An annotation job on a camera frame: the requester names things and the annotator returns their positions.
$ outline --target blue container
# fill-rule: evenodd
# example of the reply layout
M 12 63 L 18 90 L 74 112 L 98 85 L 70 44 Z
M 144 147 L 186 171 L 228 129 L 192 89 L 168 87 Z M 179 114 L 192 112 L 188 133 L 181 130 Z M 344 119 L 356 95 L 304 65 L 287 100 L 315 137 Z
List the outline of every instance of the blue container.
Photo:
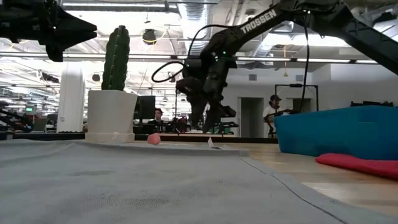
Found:
M 398 108 L 356 106 L 275 119 L 281 152 L 398 160 Z

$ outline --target white pot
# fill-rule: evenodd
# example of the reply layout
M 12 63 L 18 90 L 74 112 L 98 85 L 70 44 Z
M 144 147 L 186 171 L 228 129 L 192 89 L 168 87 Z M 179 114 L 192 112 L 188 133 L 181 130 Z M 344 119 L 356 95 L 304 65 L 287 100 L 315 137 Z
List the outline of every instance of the white pot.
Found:
M 90 90 L 86 141 L 134 142 L 132 131 L 137 95 L 119 90 Z

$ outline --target black robotic arm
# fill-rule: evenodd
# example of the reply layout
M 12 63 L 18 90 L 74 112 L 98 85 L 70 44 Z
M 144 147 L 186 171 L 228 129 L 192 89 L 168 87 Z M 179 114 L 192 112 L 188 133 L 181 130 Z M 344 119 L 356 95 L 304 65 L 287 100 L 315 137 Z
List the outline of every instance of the black robotic arm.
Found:
M 246 23 L 215 34 L 199 57 L 186 59 L 184 79 L 176 83 L 176 88 L 187 95 L 194 124 L 206 104 L 210 104 L 203 132 L 218 120 L 221 111 L 235 116 L 235 111 L 220 104 L 228 70 L 236 68 L 233 55 L 247 41 L 284 21 L 308 27 L 321 36 L 339 37 L 398 74 L 398 43 L 357 20 L 343 1 L 281 0 Z
M 0 2 L 0 37 L 45 45 L 50 60 L 63 61 L 63 51 L 97 36 L 97 27 L 65 12 L 55 0 Z

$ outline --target cactus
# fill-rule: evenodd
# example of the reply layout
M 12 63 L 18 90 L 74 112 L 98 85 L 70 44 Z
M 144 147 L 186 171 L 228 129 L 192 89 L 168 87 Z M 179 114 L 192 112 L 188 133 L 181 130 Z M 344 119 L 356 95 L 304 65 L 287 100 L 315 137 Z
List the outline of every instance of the cactus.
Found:
M 113 31 L 106 44 L 102 90 L 123 91 L 129 53 L 129 31 L 125 26 L 119 26 Z

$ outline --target red cushion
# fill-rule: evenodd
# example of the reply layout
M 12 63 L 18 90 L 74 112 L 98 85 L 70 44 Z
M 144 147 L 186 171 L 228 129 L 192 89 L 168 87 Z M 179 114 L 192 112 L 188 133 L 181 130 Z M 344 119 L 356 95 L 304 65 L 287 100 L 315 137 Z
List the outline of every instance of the red cushion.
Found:
M 374 174 L 381 177 L 398 180 L 398 161 L 374 161 L 358 159 L 354 156 L 328 153 L 323 154 L 315 161 L 335 167 L 356 170 L 367 174 Z

